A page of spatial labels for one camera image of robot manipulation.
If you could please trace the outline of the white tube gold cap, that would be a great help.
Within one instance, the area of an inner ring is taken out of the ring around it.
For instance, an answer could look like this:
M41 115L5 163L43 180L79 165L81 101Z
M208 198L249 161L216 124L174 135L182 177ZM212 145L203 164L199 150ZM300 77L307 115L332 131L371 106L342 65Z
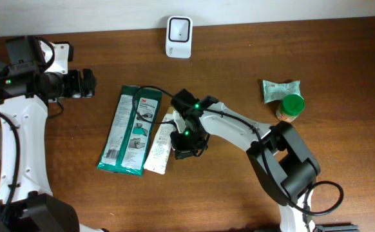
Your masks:
M170 134L175 131L172 124L161 124L153 139L144 169L161 175L166 172L169 154L171 151Z

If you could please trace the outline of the green glove package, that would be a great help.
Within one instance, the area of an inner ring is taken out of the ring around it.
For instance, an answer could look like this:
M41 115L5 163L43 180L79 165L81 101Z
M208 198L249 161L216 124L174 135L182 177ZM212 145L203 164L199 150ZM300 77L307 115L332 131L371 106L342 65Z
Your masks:
M97 169L142 175L162 93L124 85Z

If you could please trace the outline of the teal snack packet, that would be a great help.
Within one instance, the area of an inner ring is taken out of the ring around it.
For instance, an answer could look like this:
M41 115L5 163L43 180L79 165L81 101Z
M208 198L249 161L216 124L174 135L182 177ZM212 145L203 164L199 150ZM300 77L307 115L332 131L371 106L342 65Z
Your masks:
M301 95L300 81L275 83L263 80L262 87L265 103L269 103L272 101L281 101L290 94Z

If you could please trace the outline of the green lid jar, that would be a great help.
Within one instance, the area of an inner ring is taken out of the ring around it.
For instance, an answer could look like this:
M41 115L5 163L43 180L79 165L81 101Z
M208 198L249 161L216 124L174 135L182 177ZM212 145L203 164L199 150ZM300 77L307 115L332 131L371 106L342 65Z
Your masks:
M297 94L289 94L281 101L276 110L276 117L280 121L293 122L305 108L305 100Z

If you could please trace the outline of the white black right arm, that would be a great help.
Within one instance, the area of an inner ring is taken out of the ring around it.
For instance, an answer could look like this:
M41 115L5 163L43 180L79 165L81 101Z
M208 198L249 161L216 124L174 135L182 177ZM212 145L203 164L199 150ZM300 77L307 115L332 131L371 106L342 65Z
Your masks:
M171 133L176 159L199 157L212 135L223 138L246 152L260 185L279 205L280 230L314 230L311 195L320 165L291 124L259 123L187 90L172 96L171 105L178 115Z

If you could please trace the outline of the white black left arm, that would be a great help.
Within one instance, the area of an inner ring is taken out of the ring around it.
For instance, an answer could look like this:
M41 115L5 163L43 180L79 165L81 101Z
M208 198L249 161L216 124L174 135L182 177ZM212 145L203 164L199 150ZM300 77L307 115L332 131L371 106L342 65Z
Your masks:
M74 47L25 35L6 41L0 64L0 231L87 231L74 208L55 198L46 172L48 105L95 95L90 69L71 70Z

